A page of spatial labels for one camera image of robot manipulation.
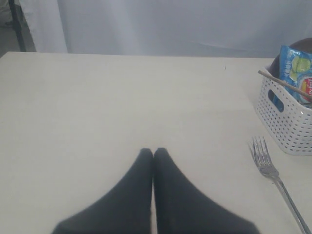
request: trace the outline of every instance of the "floor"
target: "floor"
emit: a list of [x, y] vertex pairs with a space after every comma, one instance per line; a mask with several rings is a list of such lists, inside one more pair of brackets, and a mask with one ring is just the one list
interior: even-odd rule
[[[26, 23], [22, 26], [22, 34], [27, 52], [36, 51], [33, 39]], [[12, 28], [0, 27], [0, 58], [9, 51], [20, 51], [19, 44]]]

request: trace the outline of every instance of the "fork handle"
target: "fork handle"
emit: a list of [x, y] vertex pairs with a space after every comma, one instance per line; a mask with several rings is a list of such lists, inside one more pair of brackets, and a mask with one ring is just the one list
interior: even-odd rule
[[290, 211], [292, 212], [295, 220], [297, 221], [302, 234], [312, 234], [309, 227], [307, 226], [306, 222], [303, 220], [301, 214], [299, 213], [298, 209], [296, 208], [291, 196], [287, 192], [287, 189], [286, 189], [284, 183], [282, 182], [282, 180], [278, 177], [278, 178], [275, 178], [273, 181], [274, 181], [275, 185], [277, 186], [278, 190], [281, 192], [281, 194], [282, 194], [284, 200], [286, 201]]

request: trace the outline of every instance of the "basket hole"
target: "basket hole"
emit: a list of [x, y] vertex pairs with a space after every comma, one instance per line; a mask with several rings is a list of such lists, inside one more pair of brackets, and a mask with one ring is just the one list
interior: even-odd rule
[[275, 95], [275, 93], [270, 89], [268, 92], [269, 100], [273, 105], [278, 109], [279, 112], [284, 111], [284, 104], [282, 101]]

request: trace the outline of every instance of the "white basket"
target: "white basket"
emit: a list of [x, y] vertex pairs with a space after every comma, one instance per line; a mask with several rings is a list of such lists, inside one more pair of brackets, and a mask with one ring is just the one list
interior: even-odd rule
[[[284, 104], [283, 112], [269, 99], [270, 90]], [[299, 104], [283, 86], [263, 77], [255, 110], [284, 152], [290, 155], [312, 155], [312, 109]]]

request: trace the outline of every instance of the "white table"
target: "white table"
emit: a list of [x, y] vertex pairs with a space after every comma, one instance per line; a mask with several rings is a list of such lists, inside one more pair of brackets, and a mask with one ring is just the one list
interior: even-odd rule
[[312, 228], [312, 157], [283, 153], [253, 108], [256, 72], [271, 61], [6, 54], [0, 233], [50, 233], [109, 191], [140, 148], [166, 147], [196, 187], [261, 233], [299, 234], [279, 191], [254, 165], [247, 142], [258, 135]]

